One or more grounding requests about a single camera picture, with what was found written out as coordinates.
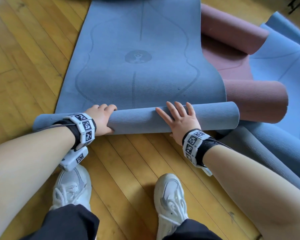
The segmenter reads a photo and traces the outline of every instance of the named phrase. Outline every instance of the leg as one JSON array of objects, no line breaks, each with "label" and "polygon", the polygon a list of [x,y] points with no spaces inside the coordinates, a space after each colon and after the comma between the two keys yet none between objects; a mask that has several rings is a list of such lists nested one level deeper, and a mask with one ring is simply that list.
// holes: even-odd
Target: leg
[{"label": "leg", "polygon": [[91,181],[81,166],[62,171],[53,190],[53,205],[42,227],[22,240],[94,240],[99,219],[90,212]]},{"label": "leg", "polygon": [[154,189],[154,205],[159,215],[157,240],[221,240],[205,225],[189,219],[179,179],[162,175]]}]

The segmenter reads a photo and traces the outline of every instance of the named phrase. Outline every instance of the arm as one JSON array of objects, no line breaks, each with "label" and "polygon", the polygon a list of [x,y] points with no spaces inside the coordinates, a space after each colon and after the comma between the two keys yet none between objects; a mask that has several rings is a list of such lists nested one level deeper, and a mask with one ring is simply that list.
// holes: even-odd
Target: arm
[{"label": "arm", "polygon": [[[86,111],[96,123],[96,136],[112,132],[107,123],[114,110],[114,105],[103,104]],[[67,127],[57,127],[0,145],[0,235],[74,143]]]},{"label": "arm", "polygon": [[[192,105],[167,102],[174,117],[157,112],[172,129],[172,136],[182,145],[184,135],[201,129]],[[203,156],[224,190],[252,220],[265,239],[300,239],[300,190],[252,159],[225,146],[216,145]]]}]

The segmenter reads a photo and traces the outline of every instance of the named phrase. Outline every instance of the hand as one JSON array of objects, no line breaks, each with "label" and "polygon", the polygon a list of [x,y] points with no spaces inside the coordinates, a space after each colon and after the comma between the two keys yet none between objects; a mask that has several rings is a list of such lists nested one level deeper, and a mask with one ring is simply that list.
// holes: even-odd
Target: hand
[{"label": "hand", "polygon": [[117,110],[117,107],[111,105],[93,105],[91,108],[86,110],[86,114],[89,115],[96,123],[95,136],[102,136],[104,134],[113,133],[114,130],[107,126],[110,115],[113,111]]},{"label": "hand", "polygon": [[189,115],[181,103],[174,102],[174,104],[176,107],[172,103],[167,102],[167,107],[174,120],[162,109],[156,108],[155,110],[170,126],[172,130],[172,134],[170,134],[170,136],[174,138],[176,143],[182,146],[182,139],[185,134],[192,129],[201,129],[201,126],[196,118],[195,110],[190,103],[186,102]]}]

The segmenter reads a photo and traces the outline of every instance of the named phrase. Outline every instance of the left hand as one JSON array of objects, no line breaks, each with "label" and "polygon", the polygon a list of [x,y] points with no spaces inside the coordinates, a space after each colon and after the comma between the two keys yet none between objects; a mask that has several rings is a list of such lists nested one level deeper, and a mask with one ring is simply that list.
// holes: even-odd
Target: left hand
[{"label": "left hand", "polygon": [[91,108],[87,109],[85,113],[89,115],[96,123],[96,133],[95,136],[102,136],[105,134],[113,133],[114,130],[107,126],[110,115],[113,111],[117,110],[117,107],[113,104],[111,105],[93,105]]}]

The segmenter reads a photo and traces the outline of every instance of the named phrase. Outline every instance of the shoelace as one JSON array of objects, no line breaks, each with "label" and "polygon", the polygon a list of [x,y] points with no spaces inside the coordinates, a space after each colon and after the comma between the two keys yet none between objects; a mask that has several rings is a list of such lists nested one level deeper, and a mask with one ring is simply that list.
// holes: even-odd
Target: shoelace
[{"label": "shoelace", "polygon": [[[174,195],[178,195],[178,189],[174,192]],[[162,214],[159,214],[159,217],[169,221],[172,223],[172,229],[169,232],[174,232],[174,230],[181,225],[186,219],[188,219],[187,214],[187,204],[184,198],[174,197],[173,199],[167,199],[168,209],[172,212],[172,214],[176,215],[180,218],[180,223],[176,222]]]},{"label": "shoelace", "polygon": [[[86,189],[86,185],[76,196],[74,194],[75,187],[77,187],[76,183],[72,183],[69,185],[65,185],[65,184],[58,185],[58,187],[55,187],[53,190],[53,200],[57,201],[60,204],[60,207],[68,204],[74,204],[78,200],[78,198],[84,193],[84,190]],[[69,199],[67,197],[67,190],[72,193]]]}]

